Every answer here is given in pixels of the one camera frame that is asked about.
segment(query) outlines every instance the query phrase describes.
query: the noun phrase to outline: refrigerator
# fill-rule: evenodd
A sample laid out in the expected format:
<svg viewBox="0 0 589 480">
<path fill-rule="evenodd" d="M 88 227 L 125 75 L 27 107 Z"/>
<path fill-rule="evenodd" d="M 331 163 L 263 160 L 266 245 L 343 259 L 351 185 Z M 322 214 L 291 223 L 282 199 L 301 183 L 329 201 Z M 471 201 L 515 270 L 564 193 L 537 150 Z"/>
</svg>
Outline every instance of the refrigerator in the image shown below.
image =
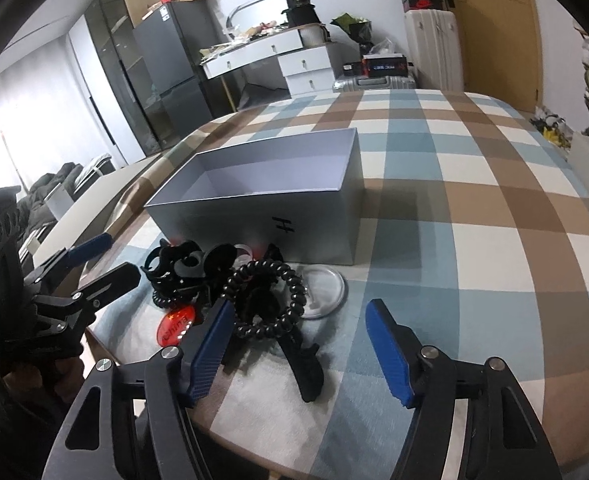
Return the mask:
<svg viewBox="0 0 589 480">
<path fill-rule="evenodd" d="M 219 43 L 206 1 L 169 2 L 134 29 L 152 83 L 182 138 L 231 113 L 223 83 L 208 80 L 199 50 Z"/>
</svg>

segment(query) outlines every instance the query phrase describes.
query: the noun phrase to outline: dark blanket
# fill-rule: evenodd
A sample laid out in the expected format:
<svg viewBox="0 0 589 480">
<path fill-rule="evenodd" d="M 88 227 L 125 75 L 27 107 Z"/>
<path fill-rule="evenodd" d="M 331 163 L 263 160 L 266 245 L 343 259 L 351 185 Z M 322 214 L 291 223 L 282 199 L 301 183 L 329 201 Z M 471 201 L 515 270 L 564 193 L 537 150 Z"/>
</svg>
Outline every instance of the dark blanket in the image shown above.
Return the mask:
<svg viewBox="0 0 589 480">
<path fill-rule="evenodd" d="M 28 191 L 28 195 L 18 201 L 19 225 L 22 235 L 19 238 L 19 245 L 30 236 L 32 231 L 40 229 L 43 225 L 55 222 L 53 214 L 45 204 L 46 196 L 60 183 L 70 196 L 74 195 L 74 181 L 81 174 L 83 166 L 66 162 L 57 174 L 46 173 Z"/>
</svg>

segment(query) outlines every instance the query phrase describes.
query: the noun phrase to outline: curtain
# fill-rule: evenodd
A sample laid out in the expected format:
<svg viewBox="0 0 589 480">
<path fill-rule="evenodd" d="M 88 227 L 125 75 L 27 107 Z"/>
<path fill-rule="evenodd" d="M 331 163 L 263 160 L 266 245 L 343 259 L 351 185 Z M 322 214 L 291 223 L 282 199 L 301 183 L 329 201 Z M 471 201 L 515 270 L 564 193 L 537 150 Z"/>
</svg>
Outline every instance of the curtain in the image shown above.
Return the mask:
<svg viewBox="0 0 589 480">
<path fill-rule="evenodd" d="M 66 162 L 85 165 L 110 153 L 66 41 L 51 41 L 0 74 L 0 185 L 30 187 Z"/>
</svg>

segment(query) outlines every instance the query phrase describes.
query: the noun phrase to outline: checkered tablecloth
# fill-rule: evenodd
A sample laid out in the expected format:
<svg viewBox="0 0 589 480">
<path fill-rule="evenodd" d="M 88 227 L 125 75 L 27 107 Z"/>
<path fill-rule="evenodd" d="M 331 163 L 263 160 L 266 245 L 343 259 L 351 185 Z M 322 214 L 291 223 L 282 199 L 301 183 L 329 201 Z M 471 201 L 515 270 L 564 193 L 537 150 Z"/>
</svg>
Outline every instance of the checkered tablecloth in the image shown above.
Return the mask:
<svg viewBox="0 0 589 480">
<path fill-rule="evenodd" d="M 343 307 L 302 325 L 321 345 L 321 397 L 305 404 L 278 348 L 264 342 L 219 370 L 194 420 L 294 478 L 389 478 L 412 412 L 391 396 L 365 330 L 365 305 L 383 298 L 397 322 L 451 358 L 502 356 L 568 478 L 588 478 L 589 196 L 503 102 L 421 90 L 322 94 L 206 124 L 157 165 L 162 177 L 144 175 L 138 206 L 124 205 L 136 219 L 97 272 L 143 262 L 161 234 L 138 207 L 194 150 L 348 126 L 359 132 L 367 187 L 356 264 L 337 267 L 349 290 Z M 142 280 L 92 327 L 122 362 L 158 350 L 164 312 L 151 291 Z M 464 425 L 457 404 L 459 453 Z M 444 478 L 456 478 L 456 455 Z"/>
</svg>

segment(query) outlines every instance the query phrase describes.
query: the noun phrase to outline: white storage box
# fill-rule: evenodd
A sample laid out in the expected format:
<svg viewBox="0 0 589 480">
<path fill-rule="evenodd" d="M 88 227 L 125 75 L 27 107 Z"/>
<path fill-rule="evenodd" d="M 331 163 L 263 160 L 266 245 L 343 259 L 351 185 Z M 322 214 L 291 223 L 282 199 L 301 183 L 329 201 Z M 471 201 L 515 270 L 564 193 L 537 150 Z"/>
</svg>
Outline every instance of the white storage box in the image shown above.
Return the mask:
<svg viewBox="0 0 589 480">
<path fill-rule="evenodd" d="M 145 205 L 173 243 L 275 243 L 288 262 L 354 263 L 363 200 L 355 128 L 198 153 Z"/>
</svg>

